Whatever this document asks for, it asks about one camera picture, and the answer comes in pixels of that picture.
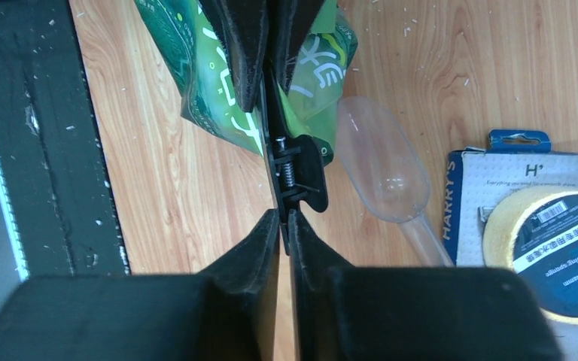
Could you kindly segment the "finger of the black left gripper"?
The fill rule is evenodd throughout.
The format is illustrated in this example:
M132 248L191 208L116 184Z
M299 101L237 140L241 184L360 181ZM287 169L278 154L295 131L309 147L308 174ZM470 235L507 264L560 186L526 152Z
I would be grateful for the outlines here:
M289 92L297 57L324 0L269 1L269 57L282 90Z
M236 102L254 110L269 31L264 0L202 0L203 13L221 43L230 69Z

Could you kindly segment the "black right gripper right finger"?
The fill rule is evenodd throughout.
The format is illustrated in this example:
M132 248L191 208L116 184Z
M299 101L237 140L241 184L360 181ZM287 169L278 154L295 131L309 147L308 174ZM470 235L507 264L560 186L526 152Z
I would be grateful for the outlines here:
M531 291L503 268L360 267L287 219L299 360L561 360Z

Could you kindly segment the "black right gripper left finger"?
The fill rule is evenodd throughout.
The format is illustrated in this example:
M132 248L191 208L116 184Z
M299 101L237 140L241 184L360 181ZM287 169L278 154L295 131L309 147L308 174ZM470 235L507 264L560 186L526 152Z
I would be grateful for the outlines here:
M270 360L279 216L195 274L39 277L0 309L0 360Z

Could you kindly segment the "green cat litter bag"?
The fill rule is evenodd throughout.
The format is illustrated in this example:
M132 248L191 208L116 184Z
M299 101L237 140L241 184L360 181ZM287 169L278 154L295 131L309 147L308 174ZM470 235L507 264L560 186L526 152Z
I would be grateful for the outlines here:
M227 56L198 1L137 1L181 95L181 117L238 147L263 153L255 114L236 103ZM337 102L358 40L333 1L324 14L335 15L329 33L310 33L297 55L290 89L282 103L291 136L307 134L319 146L324 163L334 158Z

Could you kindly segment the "black bag clip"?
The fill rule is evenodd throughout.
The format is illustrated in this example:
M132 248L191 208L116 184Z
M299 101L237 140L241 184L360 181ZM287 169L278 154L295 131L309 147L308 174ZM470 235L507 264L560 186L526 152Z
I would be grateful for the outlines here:
M329 198L320 148L310 135L289 133L284 93L278 86L273 64L265 61L260 82L258 106L260 134L269 173L274 204L280 216L280 231L285 253L289 253L289 213L299 210L300 203L322 213Z

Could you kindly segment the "clear plastic scoop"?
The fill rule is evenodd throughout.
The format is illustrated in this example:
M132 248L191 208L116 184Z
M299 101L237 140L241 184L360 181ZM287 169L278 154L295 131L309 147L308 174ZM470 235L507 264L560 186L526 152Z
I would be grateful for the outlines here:
M397 118L362 96L339 101L336 155L365 207L399 226L421 264L452 267L425 213L430 178Z

